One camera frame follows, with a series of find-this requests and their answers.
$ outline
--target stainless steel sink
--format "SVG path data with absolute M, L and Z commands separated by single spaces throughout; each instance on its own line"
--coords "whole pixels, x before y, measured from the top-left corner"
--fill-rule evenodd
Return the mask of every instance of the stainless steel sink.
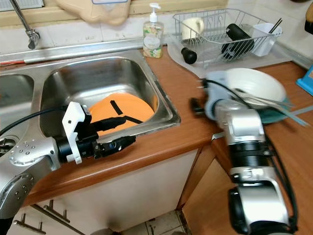
M 34 81 L 21 74 L 0 75 L 0 130 L 30 114 Z M 0 137 L 0 156 L 18 142 L 28 121 L 17 125 Z
M 15 79 L 17 85 L 11 86 Z M 90 107 L 115 92 L 127 92 L 146 101 L 155 114 L 146 122 L 131 128 L 101 136 L 106 142 L 127 135 L 141 135 L 174 126 L 180 123 L 179 115 L 161 88 L 157 78 L 137 50 L 105 55 L 88 56 L 60 62 L 5 71 L 0 77 L 1 87 L 5 84 L 9 96 L 19 96 L 11 101 L 0 99 L 1 128 L 13 121 L 5 108 L 16 107 L 15 119 L 29 113 L 60 107 L 76 101 Z M 30 120 L 24 139 L 63 135 L 62 112 L 41 115 Z

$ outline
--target wooden countertop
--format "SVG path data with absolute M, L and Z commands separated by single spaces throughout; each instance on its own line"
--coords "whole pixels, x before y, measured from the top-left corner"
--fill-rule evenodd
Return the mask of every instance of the wooden countertop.
M 213 121 L 205 117 L 195 117 L 189 108 L 189 98 L 201 97 L 204 93 L 202 89 L 197 88 L 199 83 L 194 74 L 172 61 L 166 50 L 164 50 L 164 56 L 161 59 L 147 58 L 147 62 L 177 108 L 181 117 L 180 126 L 140 136 L 132 146 L 103 159 L 87 159 L 79 165 L 75 163 L 64 164 L 59 170 L 52 172 L 36 184 L 27 197 L 25 206 L 100 183 L 202 147 L 210 143 L 212 134 L 221 131 Z M 291 102 L 297 106 L 296 109 L 313 105 L 312 97 L 295 85 L 296 79 L 304 75 L 304 69 L 292 62 L 286 62 L 259 70 L 267 72 L 282 82 Z M 313 125 L 313 112 L 302 114 L 300 117 Z M 303 166 L 310 172 L 310 163 L 313 159 L 307 162 L 302 161 L 302 159 L 309 157 L 310 143 L 313 145 L 311 127 L 303 128 L 287 119 L 269 125 L 266 130 L 269 136 L 272 137 L 278 151 L 284 155 L 283 160 L 288 159 L 285 161 L 288 171 L 296 166 L 300 170 Z M 297 147 L 295 147 L 295 144 L 289 143 L 295 138 L 298 139 Z M 221 165 L 224 169 L 229 169 L 230 162 L 223 139 L 216 140 L 213 144 Z M 301 175 L 302 173 L 298 173 L 298 171 L 290 173 L 291 181 L 295 182 L 295 177 L 304 177 Z M 313 184 L 312 174 L 311 177 L 300 182 L 303 190 L 306 190 L 307 181 L 310 181 L 311 185 Z
M 278 79 L 285 87 L 294 110 L 313 105 L 313 97 L 295 82 L 305 70 L 292 62 L 258 69 Z M 302 127 L 290 118 L 265 126 L 286 167 L 299 209 L 299 235 L 313 234 L 313 111 L 299 115 L 311 126 Z M 231 167 L 224 139 L 212 141 L 217 159 L 226 172 Z
M 177 65 L 166 50 L 162 58 L 147 58 L 147 62 L 177 108 L 180 126 L 140 136 L 133 145 L 106 158 L 62 165 L 35 185 L 25 206 L 197 149 L 208 144 L 212 134 L 220 131 L 214 122 L 195 117 L 190 111 L 189 98 L 199 97 L 203 92 L 197 88 L 199 83 L 193 73 Z

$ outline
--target wire rack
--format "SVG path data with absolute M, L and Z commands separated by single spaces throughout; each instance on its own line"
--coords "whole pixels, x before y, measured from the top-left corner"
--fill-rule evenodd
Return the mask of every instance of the wire rack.
M 189 18 L 202 18 L 204 30 L 198 33 L 183 21 Z M 206 68 L 212 63 L 227 63 L 244 59 L 247 54 L 256 51 L 268 37 L 278 37 L 281 33 L 264 35 L 262 37 L 233 41 L 226 33 L 231 23 L 239 26 L 249 36 L 252 35 L 253 25 L 266 21 L 238 9 L 218 9 L 212 11 L 180 13 L 173 16 L 175 21 L 175 37 L 184 47 L 195 51 L 198 55 L 196 63 L 202 63 Z M 190 29 L 190 37 L 182 38 L 183 27 Z

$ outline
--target white cabinet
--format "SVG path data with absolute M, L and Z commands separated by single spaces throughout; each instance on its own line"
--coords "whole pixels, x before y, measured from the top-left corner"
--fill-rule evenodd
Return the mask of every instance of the white cabinet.
M 196 153 L 193 150 L 54 198 L 54 208 L 59 213 L 67 209 L 70 225 L 87 235 L 103 228 L 123 231 L 177 207 Z M 38 205 L 43 207 L 48 201 Z M 46 215 L 38 217 L 33 208 L 22 210 L 26 210 L 26 222 L 32 226 L 37 227 L 40 220 L 36 218 L 42 218 L 47 235 L 77 234 Z M 21 229 L 12 225 L 8 235 L 35 234 Z

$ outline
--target white bowl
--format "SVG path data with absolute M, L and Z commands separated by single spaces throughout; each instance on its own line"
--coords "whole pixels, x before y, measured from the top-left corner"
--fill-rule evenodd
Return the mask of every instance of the white bowl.
M 284 101 L 286 91 L 283 85 L 272 76 L 252 69 L 235 68 L 226 71 L 227 84 L 232 90 L 239 88 L 246 93 L 254 96 L 272 99 L 275 101 Z M 266 104 L 253 99 L 245 99 L 254 108 L 265 108 Z

